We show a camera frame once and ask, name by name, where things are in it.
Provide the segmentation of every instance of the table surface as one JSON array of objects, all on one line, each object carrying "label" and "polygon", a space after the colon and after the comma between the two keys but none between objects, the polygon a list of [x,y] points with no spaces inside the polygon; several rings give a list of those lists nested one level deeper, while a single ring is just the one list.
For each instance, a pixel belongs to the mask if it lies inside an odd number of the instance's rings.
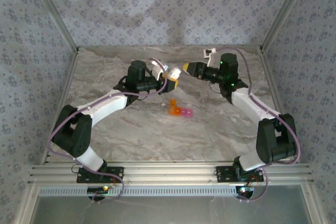
[{"label": "table surface", "polygon": [[[204,61],[203,47],[129,47],[80,49],[66,104],[83,105],[109,92],[127,74],[132,60],[151,57],[170,66]],[[219,65],[220,55],[214,64]],[[253,82],[253,93],[274,108],[257,50],[243,50]],[[246,67],[237,55],[239,76],[248,84]],[[168,114],[170,100],[193,109],[192,118]],[[107,161],[230,161],[256,144],[257,126],[208,83],[181,74],[177,89],[155,95],[106,117],[92,129],[91,146]],[[50,155],[48,161],[62,161]]]}]

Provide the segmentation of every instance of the enclosure wall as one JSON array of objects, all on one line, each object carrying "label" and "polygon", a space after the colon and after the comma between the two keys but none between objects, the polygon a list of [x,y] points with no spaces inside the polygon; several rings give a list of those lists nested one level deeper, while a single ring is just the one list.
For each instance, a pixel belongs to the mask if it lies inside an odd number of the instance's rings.
[{"label": "enclosure wall", "polygon": [[260,45],[283,0],[54,0],[78,46]]},{"label": "enclosure wall", "polygon": [[0,0],[0,6],[0,223],[11,223],[74,53],[40,0]]},{"label": "enclosure wall", "polygon": [[336,222],[336,2],[297,0],[267,52],[326,214]]}]

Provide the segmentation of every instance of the black mounting plate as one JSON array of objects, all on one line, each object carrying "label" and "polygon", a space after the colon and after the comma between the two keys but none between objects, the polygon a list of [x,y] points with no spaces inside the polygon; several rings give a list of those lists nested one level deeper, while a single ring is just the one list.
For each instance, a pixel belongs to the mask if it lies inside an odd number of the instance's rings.
[{"label": "black mounting plate", "polygon": [[264,177],[260,171],[254,170],[244,177],[244,179],[238,179],[237,175],[234,173],[232,166],[216,166],[215,174],[217,176],[218,183],[227,183],[227,182],[264,182]]},{"label": "black mounting plate", "polygon": [[[108,166],[106,167],[106,171],[104,173],[114,174],[121,178],[124,177],[124,167],[112,167]],[[120,184],[121,182],[118,179],[114,179],[110,176],[101,176],[94,173],[91,173],[87,171],[84,168],[78,169],[77,174],[77,183],[79,184],[110,184],[110,183],[116,183]]]}]

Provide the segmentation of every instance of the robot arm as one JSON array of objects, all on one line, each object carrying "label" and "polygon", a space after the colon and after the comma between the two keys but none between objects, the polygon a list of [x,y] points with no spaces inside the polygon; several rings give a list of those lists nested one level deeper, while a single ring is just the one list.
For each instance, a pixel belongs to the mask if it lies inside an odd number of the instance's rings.
[{"label": "robot arm", "polygon": [[[214,52],[213,49],[207,50],[209,55]],[[272,114],[282,118],[295,132],[293,117],[289,114],[281,115],[266,106],[253,93],[249,94],[248,85],[238,78],[236,55],[223,54],[220,58],[219,68],[209,67],[203,62],[190,62],[183,66],[183,70],[200,80],[217,83],[221,95],[231,104],[243,110],[258,126],[256,149],[234,160],[233,167],[237,178],[243,178],[256,168],[295,155],[296,146],[293,137]],[[280,132],[280,135],[276,136],[275,131]]]},{"label": "robot arm", "polygon": [[[167,64],[162,62],[161,64],[164,70],[168,69]],[[177,87],[180,72],[181,71],[178,68],[174,68],[168,73],[167,84],[159,94],[170,92]],[[145,62],[138,60],[133,61],[128,68],[127,76],[124,76],[119,83],[104,96],[76,108],[71,105],[66,105],[61,110],[55,128],[74,112],[86,107],[88,107],[88,109],[77,114],[66,123],[52,138],[52,142],[77,159],[85,167],[88,167],[95,172],[104,172],[107,163],[97,155],[90,146],[92,127],[106,116],[117,110],[122,110],[136,101],[138,96],[132,95],[132,93],[137,94],[142,91],[149,93],[150,90],[159,91],[163,85],[163,70],[156,62],[152,71],[150,71]],[[131,94],[126,93],[115,96],[116,93],[121,92],[128,92]],[[98,105],[95,105],[102,98],[107,99]]]}]

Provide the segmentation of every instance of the small object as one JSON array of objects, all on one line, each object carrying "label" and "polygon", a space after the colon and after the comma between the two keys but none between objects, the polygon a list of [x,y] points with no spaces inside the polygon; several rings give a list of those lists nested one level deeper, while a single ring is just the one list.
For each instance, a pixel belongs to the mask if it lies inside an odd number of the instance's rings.
[{"label": "small object", "polygon": [[170,115],[178,115],[178,116],[185,116],[187,118],[191,118],[193,116],[193,110],[187,108],[177,107],[177,101],[175,99],[170,100],[170,107],[169,107],[169,114]]},{"label": "small object", "polygon": [[240,193],[245,193],[247,191],[254,191],[254,187],[250,187],[250,186],[247,186],[247,187],[237,187],[237,191],[240,192]]},{"label": "small object", "polygon": [[180,77],[181,70],[178,67],[174,67],[168,74],[167,78],[170,80],[177,80]]},{"label": "small object", "polygon": [[211,55],[216,53],[216,48],[208,48],[203,50],[204,59],[208,59],[207,67],[212,64]]},{"label": "small object", "polygon": [[[169,68],[167,63],[164,61],[160,61],[160,63],[162,64],[164,71],[167,71],[167,69]],[[152,64],[154,65],[153,69],[152,69],[152,74],[154,75],[155,79],[158,81],[160,78],[160,74],[163,73],[162,68],[160,67],[160,65],[155,62],[154,60],[152,61]]]},{"label": "small object", "polygon": [[86,192],[89,195],[88,196],[89,199],[92,200],[92,203],[99,202],[105,199],[104,195],[109,193],[109,188],[107,186],[100,186],[100,187],[92,186],[88,187]]}]

